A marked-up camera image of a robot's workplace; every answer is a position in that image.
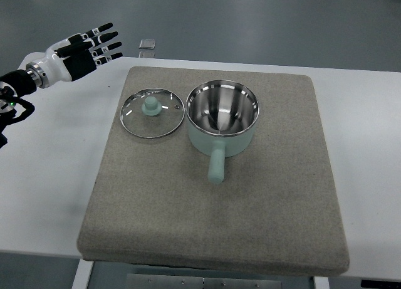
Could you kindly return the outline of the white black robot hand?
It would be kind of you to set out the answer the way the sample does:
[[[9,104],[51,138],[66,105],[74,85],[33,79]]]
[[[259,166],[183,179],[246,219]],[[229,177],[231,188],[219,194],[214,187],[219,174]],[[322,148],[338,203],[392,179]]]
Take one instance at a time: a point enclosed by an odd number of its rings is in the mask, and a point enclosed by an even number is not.
[[[25,71],[40,88],[87,76],[99,66],[123,56],[115,51],[122,43],[111,43],[118,36],[118,32],[110,31],[112,27],[112,23],[107,23],[51,45],[43,57],[29,62]]]

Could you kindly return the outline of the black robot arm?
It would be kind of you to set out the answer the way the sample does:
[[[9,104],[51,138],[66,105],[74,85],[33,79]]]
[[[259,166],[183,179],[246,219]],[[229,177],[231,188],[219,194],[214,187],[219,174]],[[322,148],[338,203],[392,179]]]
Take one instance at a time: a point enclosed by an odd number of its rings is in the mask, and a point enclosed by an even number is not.
[[[35,111],[35,106],[23,100],[23,96],[34,93],[36,89],[35,81],[24,70],[1,76],[1,147],[8,142],[3,134],[5,128],[22,122]]]

